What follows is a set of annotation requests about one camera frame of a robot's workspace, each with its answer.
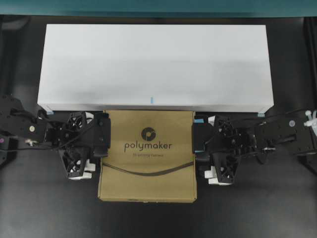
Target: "teal wall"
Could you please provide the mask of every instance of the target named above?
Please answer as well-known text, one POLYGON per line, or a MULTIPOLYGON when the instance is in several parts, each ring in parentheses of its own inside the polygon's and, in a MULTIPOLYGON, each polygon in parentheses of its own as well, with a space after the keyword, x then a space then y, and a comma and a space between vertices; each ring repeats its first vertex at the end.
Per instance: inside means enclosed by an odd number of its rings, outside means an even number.
POLYGON ((317 16, 317 0, 0 0, 0 14, 295 17, 317 16))

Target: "blue tape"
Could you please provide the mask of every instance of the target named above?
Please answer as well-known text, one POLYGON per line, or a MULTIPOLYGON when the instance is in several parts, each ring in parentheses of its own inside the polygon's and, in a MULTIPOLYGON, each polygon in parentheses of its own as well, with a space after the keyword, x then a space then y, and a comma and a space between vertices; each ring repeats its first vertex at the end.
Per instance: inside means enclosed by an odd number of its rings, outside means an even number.
POLYGON ((194 119, 194 123, 204 123, 204 119, 194 119))

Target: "brown cardboard box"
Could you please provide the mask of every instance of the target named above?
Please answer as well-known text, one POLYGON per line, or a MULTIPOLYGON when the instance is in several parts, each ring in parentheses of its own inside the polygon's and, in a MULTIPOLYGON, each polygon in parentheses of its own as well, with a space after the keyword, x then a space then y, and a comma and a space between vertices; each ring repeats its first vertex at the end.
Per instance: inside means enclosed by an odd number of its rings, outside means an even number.
MULTIPOLYGON (((111 148, 103 163, 152 173, 194 162, 193 112, 107 111, 111 148)), ((102 201, 193 202, 195 164, 160 176, 139 176, 103 166, 98 198, 102 201)))

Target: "black table surface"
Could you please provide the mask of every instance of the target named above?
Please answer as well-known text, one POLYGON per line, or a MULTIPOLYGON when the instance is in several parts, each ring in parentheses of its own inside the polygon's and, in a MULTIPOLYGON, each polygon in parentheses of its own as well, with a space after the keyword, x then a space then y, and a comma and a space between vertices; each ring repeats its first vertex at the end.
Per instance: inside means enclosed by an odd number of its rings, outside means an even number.
MULTIPOLYGON (((271 112, 315 106, 302 18, 14 18, 5 16, 2 26, 0 92, 33 113, 47 23, 265 24, 271 112)), ((67 180, 56 152, 17 153, 0 167, 0 237, 317 237, 317 177, 283 149, 265 165, 243 160, 234 185, 210 186, 199 178, 193 204, 101 202, 98 179, 97 173, 90 180, 67 180)))

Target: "circular logo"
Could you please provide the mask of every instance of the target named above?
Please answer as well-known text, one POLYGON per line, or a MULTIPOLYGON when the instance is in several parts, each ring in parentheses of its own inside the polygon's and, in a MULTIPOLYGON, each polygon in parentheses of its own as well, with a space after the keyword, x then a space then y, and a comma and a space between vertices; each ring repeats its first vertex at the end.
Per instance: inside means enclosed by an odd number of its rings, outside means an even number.
POLYGON ((146 127, 142 130, 141 132, 141 136, 144 140, 146 141, 151 141, 154 140, 154 138, 156 137, 156 132, 153 128, 151 127, 146 127))

